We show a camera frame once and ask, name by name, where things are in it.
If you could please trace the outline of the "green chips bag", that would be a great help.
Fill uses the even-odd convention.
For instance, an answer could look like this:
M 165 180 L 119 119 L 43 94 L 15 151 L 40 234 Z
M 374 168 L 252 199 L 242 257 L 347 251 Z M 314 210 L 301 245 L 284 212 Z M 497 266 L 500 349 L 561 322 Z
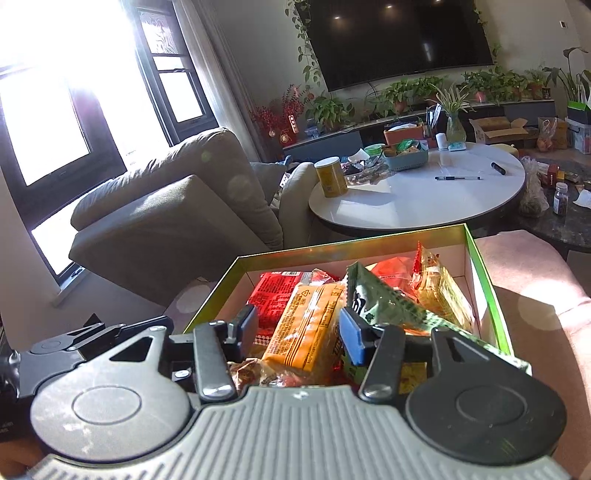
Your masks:
M 403 364 L 423 355 L 432 357 L 433 377 L 442 376 L 446 387 L 470 376 L 478 381 L 531 378 L 527 362 L 414 303 L 359 262 L 346 270 L 345 307 L 352 307 L 375 333 L 375 353 L 360 388 L 361 398 L 370 403 L 393 402 Z

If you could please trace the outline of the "red snack packet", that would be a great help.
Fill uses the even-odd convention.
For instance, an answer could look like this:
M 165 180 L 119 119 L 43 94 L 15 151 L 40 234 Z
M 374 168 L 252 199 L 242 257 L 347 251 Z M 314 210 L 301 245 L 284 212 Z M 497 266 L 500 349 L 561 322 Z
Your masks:
M 260 276 L 259 282 L 250 294 L 247 303 L 256 308 L 259 318 L 257 334 L 270 337 L 276 330 L 280 317 L 293 295 L 294 289 L 301 282 L 308 284 L 311 272 L 266 272 Z

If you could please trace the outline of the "orange snack packet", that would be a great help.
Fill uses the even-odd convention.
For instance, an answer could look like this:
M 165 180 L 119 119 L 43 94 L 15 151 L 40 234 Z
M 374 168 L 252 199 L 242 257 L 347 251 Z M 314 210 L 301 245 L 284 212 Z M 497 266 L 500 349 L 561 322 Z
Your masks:
M 329 380 L 337 361 L 339 311 L 345 285 L 298 284 L 273 332 L 263 361 L 311 384 Z

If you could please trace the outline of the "clear bread cake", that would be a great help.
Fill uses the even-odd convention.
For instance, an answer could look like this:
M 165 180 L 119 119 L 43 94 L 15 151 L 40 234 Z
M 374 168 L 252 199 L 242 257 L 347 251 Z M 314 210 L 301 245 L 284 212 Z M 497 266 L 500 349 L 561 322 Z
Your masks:
M 464 330 L 473 331 L 475 317 L 470 302 L 441 264 L 439 255 L 421 242 L 417 245 L 411 285 L 424 308 Z

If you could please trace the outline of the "green cardboard box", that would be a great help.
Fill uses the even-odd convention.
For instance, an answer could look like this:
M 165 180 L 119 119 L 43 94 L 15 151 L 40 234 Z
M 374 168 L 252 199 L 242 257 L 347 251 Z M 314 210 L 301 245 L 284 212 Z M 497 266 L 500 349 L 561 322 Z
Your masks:
M 435 271 L 429 275 L 439 295 L 434 306 L 415 301 L 377 275 L 377 266 L 390 269 L 405 252 L 413 262 L 435 261 Z M 418 338 L 434 329 L 449 329 L 517 369 L 531 370 L 528 362 L 514 355 L 489 274 L 463 225 L 239 257 L 185 330 L 235 318 L 264 273 L 283 272 L 327 273 L 332 279 L 318 284 L 298 280 L 290 287 L 287 304 L 280 308 L 280 325 L 271 331 L 271 347 L 277 347 L 290 326 L 298 333 L 317 334 L 320 317 L 311 312 L 312 307 L 327 308 L 325 326 L 339 333 L 346 331 L 342 315 L 352 309 L 369 329 L 394 325 Z

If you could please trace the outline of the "beige sofa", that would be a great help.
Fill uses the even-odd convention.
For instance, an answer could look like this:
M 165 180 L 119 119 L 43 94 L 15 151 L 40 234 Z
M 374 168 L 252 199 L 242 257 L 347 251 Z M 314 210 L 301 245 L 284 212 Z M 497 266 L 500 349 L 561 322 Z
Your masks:
M 166 306 L 236 258 L 314 244 L 315 166 L 249 161 L 226 128 L 206 130 L 86 194 L 71 217 L 72 261 Z

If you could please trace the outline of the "yellow snack canister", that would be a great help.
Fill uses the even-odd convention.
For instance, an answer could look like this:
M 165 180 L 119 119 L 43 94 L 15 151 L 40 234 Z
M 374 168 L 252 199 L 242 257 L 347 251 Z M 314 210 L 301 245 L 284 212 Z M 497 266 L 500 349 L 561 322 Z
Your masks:
M 346 194 L 348 184 L 338 156 L 315 162 L 315 171 L 317 171 L 326 198 L 335 198 Z

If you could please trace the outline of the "white round coffee table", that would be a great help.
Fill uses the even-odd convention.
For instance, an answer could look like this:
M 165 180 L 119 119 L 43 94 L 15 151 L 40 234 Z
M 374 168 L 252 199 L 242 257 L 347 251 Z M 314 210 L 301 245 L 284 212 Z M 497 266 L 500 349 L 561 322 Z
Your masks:
M 326 198 L 321 185 L 308 199 L 311 212 L 346 232 L 403 232 L 458 223 L 478 224 L 513 208 L 525 185 L 515 156 L 469 143 L 459 152 L 429 153 L 428 163 L 377 184 L 353 185 Z

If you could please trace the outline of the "blue snack basket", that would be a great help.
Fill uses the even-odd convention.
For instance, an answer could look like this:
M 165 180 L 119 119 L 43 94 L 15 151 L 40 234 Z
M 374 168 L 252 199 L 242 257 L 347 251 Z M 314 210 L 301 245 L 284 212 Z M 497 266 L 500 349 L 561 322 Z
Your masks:
M 429 148 L 423 140 L 407 139 L 384 146 L 382 155 L 389 170 L 398 173 L 425 166 L 429 160 Z

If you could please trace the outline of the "dark marble round table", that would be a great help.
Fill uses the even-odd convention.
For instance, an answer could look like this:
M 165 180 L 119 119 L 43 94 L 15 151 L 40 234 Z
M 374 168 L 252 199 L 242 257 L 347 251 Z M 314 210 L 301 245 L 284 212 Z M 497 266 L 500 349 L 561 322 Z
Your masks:
M 557 250 L 590 252 L 590 191 L 577 189 L 581 174 L 589 173 L 571 162 L 564 170 L 547 161 L 523 157 L 525 190 L 512 224 Z

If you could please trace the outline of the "cardboard box on floor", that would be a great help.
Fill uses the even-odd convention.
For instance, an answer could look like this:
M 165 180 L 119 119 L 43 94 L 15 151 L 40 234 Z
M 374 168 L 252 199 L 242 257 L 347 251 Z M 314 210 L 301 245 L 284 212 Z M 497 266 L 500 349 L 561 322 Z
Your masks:
M 475 133 L 476 142 L 493 145 L 526 139 L 527 120 L 518 118 L 510 121 L 507 117 L 487 117 L 470 119 Z

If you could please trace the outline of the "glass vase with plant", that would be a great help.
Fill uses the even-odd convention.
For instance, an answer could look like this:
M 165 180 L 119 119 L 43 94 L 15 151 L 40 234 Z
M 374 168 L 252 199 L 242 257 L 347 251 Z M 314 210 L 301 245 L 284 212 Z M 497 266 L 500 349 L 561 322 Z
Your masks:
M 467 133 L 460 120 L 460 113 L 467 113 L 471 108 L 469 96 L 470 92 L 466 86 L 459 88 L 452 84 L 447 89 L 437 87 L 437 101 L 447 115 L 446 136 L 449 144 L 467 141 Z

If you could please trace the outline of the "black wall television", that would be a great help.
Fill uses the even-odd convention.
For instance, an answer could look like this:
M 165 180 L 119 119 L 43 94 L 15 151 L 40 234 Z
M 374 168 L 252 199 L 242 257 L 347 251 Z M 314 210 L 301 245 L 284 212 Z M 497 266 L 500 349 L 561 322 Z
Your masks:
M 297 1 L 294 8 L 301 53 L 331 91 L 493 63 L 472 1 Z

